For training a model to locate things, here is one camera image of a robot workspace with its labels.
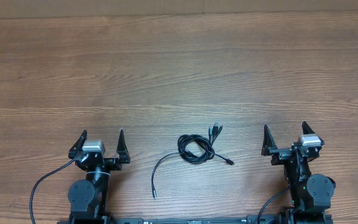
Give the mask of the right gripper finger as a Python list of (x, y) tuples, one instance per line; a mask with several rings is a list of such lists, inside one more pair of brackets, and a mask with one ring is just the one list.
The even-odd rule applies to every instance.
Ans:
[(301, 127), (303, 130), (303, 134), (316, 134), (306, 121), (302, 122)]
[(269, 130), (268, 124), (264, 125), (264, 140), (262, 144), (261, 155), (271, 156), (276, 153), (278, 147), (273, 139), (273, 136)]

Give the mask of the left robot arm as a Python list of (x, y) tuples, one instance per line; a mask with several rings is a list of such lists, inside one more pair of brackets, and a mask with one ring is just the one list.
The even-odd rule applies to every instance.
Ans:
[(86, 172), (85, 178), (75, 181), (68, 190), (71, 203), (68, 223), (116, 223), (107, 211), (110, 172), (119, 171), (131, 162), (121, 129), (117, 142), (117, 157), (105, 157), (102, 140), (89, 140), (87, 131), (70, 148), (68, 158)]

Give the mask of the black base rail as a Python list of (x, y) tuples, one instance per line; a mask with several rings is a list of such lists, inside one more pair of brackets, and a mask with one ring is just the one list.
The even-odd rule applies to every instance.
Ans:
[(223, 217), (223, 218), (117, 218), (117, 224), (258, 224), (257, 215), (246, 217)]

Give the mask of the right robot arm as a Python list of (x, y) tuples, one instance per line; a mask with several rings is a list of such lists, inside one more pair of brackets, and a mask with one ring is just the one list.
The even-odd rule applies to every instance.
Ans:
[[(271, 156), (271, 165), (283, 166), (288, 187), (275, 194), (260, 209), (257, 223), (332, 223), (326, 214), (331, 207), (331, 198), (336, 188), (335, 181), (323, 174), (312, 174), (309, 162), (319, 157), (324, 141), (310, 128), (301, 124), (303, 134), (290, 147), (278, 148), (267, 124), (264, 125), (264, 141), (261, 155)], [(283, 207), (269, 220), (262, 213), (276, 198), (289, 193), (291, 207)]]

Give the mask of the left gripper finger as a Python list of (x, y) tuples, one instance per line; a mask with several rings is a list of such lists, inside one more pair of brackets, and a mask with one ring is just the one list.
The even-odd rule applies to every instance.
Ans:
[(131, 157), (129, 151), (127, 150), (126, 142), (124, 139), (123, 129), (120, 129), (116, 152), (118, 153), (119, 160), (122, 164), (129, 164), (131, 162)]
[(87, 130), (84, 130), (82, 132), (82, 134), (80, 135), (80, 137), (78, 138), (78, 140), (76, 141), (76, 143), (74, 143), (74, 145), (70, 148), (70, 150), (68, 152), (69, 159), (74, 159), (76, 157), (77, 153), (82, 151), (82, 147), (83, 147), (85, 141), (87, 140), (87, 137), (88, 137), (88, 132), (87, 132)]

